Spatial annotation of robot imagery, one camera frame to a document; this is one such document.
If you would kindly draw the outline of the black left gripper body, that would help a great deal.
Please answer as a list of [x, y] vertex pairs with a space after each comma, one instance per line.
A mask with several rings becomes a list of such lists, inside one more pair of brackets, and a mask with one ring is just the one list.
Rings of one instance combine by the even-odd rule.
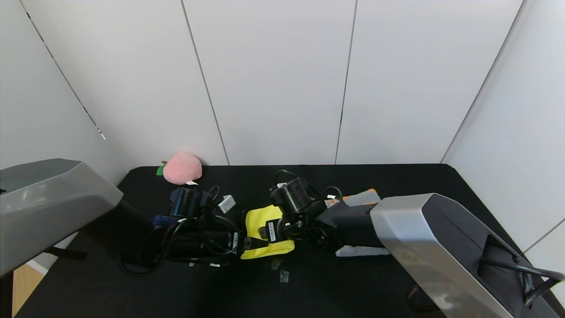
[[209, 219], [220, 220], [228, 225], [228, 228], [231, 229], [230, 233], [232, 234], [232, 238], [230, 239], [230, 243], [232, 243], [232, 245], [231, 248], [223, 248], [222, 246], [219, 246], [217, 244], [216, 247], [212, 247], [215, 242], [211, 238], [205, 238], [203, 240], [203, 245], [204, 247], [206, 247], [208, 252], [210, 252], [212, 255], [229, 255], [232, 252], [237, 251], [240, 246], [239, 239], [241, 238], [241, 231], [239, 227], [233, 221], [227, 219], [224, 216], [210, 215]]

